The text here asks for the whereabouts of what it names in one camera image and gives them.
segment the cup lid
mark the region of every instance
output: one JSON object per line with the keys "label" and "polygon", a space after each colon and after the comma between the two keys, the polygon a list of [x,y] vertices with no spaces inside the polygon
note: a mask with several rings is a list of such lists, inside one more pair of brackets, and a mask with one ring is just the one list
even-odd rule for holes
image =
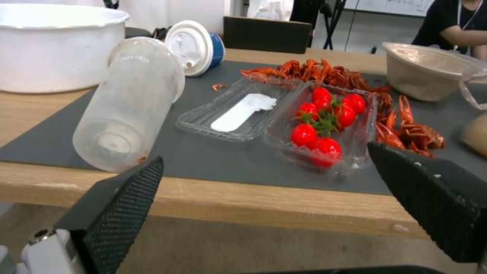
{"label": "cup lid", "polygon": [[186,76],[204,73],[213,58],[211,37],[195,21],[181,21],[172,26],[166,35],[166,46],[181,62]]}

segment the beige bowl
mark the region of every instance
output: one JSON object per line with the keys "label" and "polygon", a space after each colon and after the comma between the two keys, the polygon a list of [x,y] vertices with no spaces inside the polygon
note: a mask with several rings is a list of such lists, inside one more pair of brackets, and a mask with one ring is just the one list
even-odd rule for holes
{"label": "beige bowl", "polygon": [[409,44],[383,43],[387,80],[398,91],[422,101],[439,101],[458,90],[462,72],[487,76],[487,62],[452,51]]}

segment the red cherry tomato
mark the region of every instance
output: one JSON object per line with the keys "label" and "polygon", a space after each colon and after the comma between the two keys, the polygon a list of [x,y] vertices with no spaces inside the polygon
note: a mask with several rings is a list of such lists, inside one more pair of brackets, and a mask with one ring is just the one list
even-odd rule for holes
{"label": "red cherry tomato", "polygon": [[355,110],[355,102],[351,98],[348,98],[348,96],[341,100],[341,105],[347,105]]}
{"label": "red cherry tomato", "polygon": [[354,123],[357,114],[355,110],[348,104],[343,104],[333,110],[335,115],[338,116],[338,127],[344,129]]}
{"label": "red cherry tomato", "polygon": [[301,117],[303,114],[311,114],[314,120],[318,120],[318,109],[313,103],[306,102],[300,106],[296,115]]}
{"label": "red cherry tomato", "polygon": [[311,98],[313,99],[313,102],[314,101],[317,101],[319,99],[326,99],[328,100],[329,102],[331,102],[332,100],[332,95],[331,93],[325,89],[324,87],[317,87],[315,88],[315,90],[313,91],[313,94],[311,95]]}
{"label": "red cherry tomato", "polygon": [[350,94],[344,98],[353,103],[353,109],[357,114],[362,114],[365,110],[365,100],[358,94]]}
{"label": "red cherry tomato", "polygon": [[314,102],[318,111],[320,110],[330,110],[332,107],[331,101],[326,98],[318,99]]}
{"label": "red cherry tomato", "polygon": [[331,167],[341,159],[340,144],[331,138],[318,138],[310,149],[313,150],[311,160],[319,167]]}
{"label": "red cherry tomato", "polygon": [[310,124],[299,124],[291,133],[291,141],[297,146],[310,146],[318,139],[318,133]]}

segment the whiteboard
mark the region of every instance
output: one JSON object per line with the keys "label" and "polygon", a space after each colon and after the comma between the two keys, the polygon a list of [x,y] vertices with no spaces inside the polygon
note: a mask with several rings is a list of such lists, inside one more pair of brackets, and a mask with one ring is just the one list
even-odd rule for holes
{"label": "whiteboard", "polygon": [[434,0],[348,0],[346,9],[425,17]]}

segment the black shirt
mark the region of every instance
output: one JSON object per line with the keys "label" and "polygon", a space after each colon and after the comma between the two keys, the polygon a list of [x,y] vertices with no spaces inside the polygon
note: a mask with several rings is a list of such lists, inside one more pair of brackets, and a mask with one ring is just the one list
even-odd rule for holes
{"label": "black shirt", "polygon": [[[475,11],[466,9],[462,5],[460,15],[460,27],[472,18]],[[431,4],[426,14],[423,25],[419,29],[418,35],[412,42],[414,45],[431,46],[438,45],[441,49],[451,50],[453,45],[448,42],[440,32],[458,25],[458,0],[435,0]],[[487,0],[480,7],[473,20],[466,26],[466,30],[487,30]],[[458,51],[462,54],[467,52],[466,47],[459,47]]]}

